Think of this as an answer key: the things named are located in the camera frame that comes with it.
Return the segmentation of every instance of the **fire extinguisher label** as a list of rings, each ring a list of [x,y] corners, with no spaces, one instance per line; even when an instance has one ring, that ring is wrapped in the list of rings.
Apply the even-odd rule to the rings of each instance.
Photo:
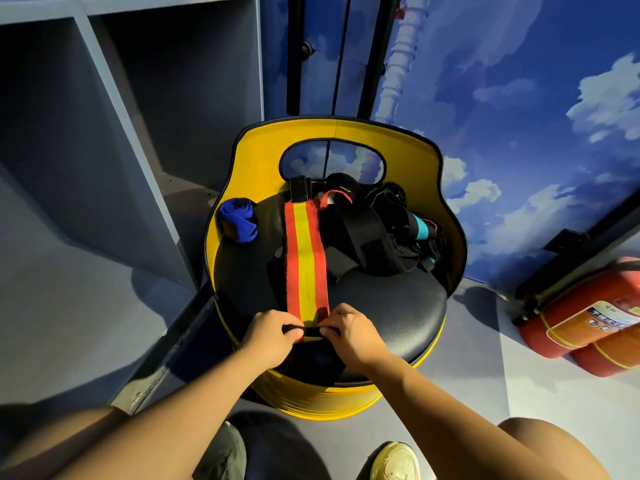
[[[548,327],[547,336],[560,346],[578,349],[636,323],[640,323],[640,316],[622,311],[606,301],[596,301]]]

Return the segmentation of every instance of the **round black seat cushion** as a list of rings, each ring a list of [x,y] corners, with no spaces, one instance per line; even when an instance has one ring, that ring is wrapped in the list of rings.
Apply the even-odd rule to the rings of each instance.
[[[247,244],[224,239],[216,254],[214,280],[218,306],[236,339],[241,340],[258,312],[286,310],[284,259],[285,194],[259,202],[258,238]],[[447,293],[431,273],[414,269],[395,276],[347,272],[328,287],[329,304],[345,302],[375,324],[389,350],[413,362],[428,348],[444,320]],[[327,340],[296,344],[277,369],[308,384],[353,386],[367,379],[348,369]]]

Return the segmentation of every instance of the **hand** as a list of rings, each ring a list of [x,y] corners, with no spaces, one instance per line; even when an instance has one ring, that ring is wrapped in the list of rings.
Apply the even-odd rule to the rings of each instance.
[[[345,303],[336,306],[318,325],[322,336],[354,372],[366,376],[376,362],[392,355],[371,320]],[[327,327],[335,327],[340,333]]]
[[[279,366],[293,344],[302,338],[304,332],[299,328],[282,333],[283,325],[302,325],[302,322],[290,313],[270,310],[257,313],[244,334],[240,348],[254,355],[262,371]]]

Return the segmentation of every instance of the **forearm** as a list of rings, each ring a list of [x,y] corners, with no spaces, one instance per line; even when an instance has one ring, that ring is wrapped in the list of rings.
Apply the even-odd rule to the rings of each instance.
[[[438,480],[566,480],[404,360],[384,356],[368,375],[409,430]]]
[[[261,371],[241,349],[196,381],[133,416],[55,480],[190,478],[231,407]]]

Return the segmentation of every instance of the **chair backrest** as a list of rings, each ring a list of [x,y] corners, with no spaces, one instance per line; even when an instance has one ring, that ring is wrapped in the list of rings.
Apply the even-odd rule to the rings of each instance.
[[[448,295],[456,290],[467,262],[467,242],[462,227],[440,190],[443,158],[428,139],[400,128],[349,118],[325,116],[267,121],[245,128],[236,139],[227,183],[212,216],[223,201],[245,197],[260,202],[288,188],[280,175],[280,159],[293,144],[310,139],[340,139],[368,146],[382,155],[385,182],[395,182],[406,192],[408,208],[438,222],[445,229],[449,266],[445,275]],[[222,235],[210,219],[205,256],[211,281]]]

